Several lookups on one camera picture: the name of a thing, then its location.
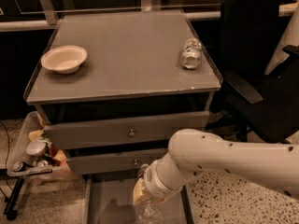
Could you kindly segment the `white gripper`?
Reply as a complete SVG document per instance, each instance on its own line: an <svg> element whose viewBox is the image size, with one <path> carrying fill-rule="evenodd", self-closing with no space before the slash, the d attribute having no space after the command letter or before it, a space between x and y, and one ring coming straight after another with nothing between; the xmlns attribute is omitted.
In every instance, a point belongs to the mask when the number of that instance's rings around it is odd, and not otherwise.
<svg viewBox="0 0 299 224"><path fill-rule="evenodd" d="M156 166L143 164L143 178L139 178L133 189L133 205L139 205L146 201L153 200L156 203L163 203L182 191L168 188L159 178Z"/></svg>

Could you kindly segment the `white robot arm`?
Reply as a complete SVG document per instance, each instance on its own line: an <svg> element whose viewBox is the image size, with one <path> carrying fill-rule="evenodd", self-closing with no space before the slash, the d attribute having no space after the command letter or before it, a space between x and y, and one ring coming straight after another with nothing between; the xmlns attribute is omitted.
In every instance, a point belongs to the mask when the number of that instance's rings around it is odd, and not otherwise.
<svg viewBox="0 0 299 224"><path fill-rule="evenodd" d="M229 142L213 133L183 129L172 135L168 152L146 165L133 191L133 204L163 203L204 171L239 175L291 198L299 198L297 145Z"/></svg>

